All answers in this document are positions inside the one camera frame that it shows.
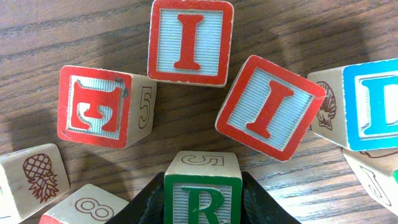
red letter i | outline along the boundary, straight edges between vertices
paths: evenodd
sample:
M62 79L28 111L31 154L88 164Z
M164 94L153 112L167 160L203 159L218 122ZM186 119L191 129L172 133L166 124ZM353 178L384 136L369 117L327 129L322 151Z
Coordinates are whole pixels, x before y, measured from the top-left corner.
M180 60L174 63L174 68L199 70L200 65L193 61L195 56L195 40L197 25L203 20L203 15L181 14L177 17L182 23L182 39Z

toy block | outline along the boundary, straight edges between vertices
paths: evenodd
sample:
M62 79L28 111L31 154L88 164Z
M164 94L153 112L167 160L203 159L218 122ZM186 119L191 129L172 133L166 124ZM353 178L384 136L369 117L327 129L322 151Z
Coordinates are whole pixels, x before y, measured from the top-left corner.
M226 1L155 0L148 76L159 82L223 87L234 8Z
M398 215L398 149L342 152L369 196Z
M66 141L125 148L150 134L156 82L96 68L61 69L58 136Z
M58 147L44 144L0 156L0 223L19 223L69 190Z
M312 131L352 151L398 147L398 59L308 75L327 91Z
M216 120L216 129L280 161L289 160L325 90L272 62L250 56Z
M242 174L235 154L180 151L164 184L165 224L239 223Z
M128 203L99 187L86 184L43 214L39 224L106 223Z

wood grain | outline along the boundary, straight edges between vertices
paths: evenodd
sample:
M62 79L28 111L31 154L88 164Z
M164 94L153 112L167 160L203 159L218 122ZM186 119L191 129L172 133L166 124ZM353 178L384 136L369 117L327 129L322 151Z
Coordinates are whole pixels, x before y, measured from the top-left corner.
M114 150L59 140L59 71L78 65L146 74L152 1L0 0L0 153L54 142L73 190L91 183L132 200L178 151L234 152L241 169L302 223L397 223L366 194L338 147L311 131L294 157L281 163L217 133L214 123L252 54L303 76L397 57L398 2L231 2L235 23L226 88L160 83L153 133ZM38 223L51 206L23 223Z

printed number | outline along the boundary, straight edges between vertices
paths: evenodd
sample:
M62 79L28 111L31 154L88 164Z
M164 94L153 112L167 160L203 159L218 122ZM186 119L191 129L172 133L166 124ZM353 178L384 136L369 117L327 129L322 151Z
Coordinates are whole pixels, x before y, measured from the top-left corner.
M145 108L146 115L145 117L141 116L139 118L138 126L139 128L143 129L147 126L149 115L150 115L150 99L152 98L152 87L143 86L141 89L141 102L139 105L140 110Z
M187 155L181 158L181 161L188 165L207 165L213 162L212 166L223 166L224 165L224 157L223 156L203 156L203 159L199 161L194 161L196 156Z
M108 221L113 215L113 209L107 205L100 205L93 198L81 198L75 204L76 209L81 213L90 214L95 220Z
M387 198L387 195L384 193L383 189L381 189L379 182L376 180L376 175L374 172L368 170L365 167L360 166L363 172L366 173L366 175L370 178L370 181L372 184L369 184L368 187L371 189L371 192L379 198L383 203L385 203L388 206L391 206L390 200Z

alphabet block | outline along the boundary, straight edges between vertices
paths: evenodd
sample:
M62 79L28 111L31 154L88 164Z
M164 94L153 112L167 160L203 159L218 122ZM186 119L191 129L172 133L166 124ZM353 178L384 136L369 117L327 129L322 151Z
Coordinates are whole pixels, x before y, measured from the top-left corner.
M236 77L216 129L280 161L289 160L325 90L278 65L250 56Z
M327 90L312 131L352 151L398 147L398 59L308 75Z
M0 223L20 223L69 190L58 147L44 144L0 157Z
M181 151L164 183L166 224L239 223L242 174L235 154Z
M101 224L119 213L128 202L92 184L51 208L39 224Z
M369 196L398 215L398 149L342 151Z
M152 131L156 82L96 68L61 70L58 136L67 141L125 148Z
M155 0L148 76L159 82L225 86L234 8L226 1Z

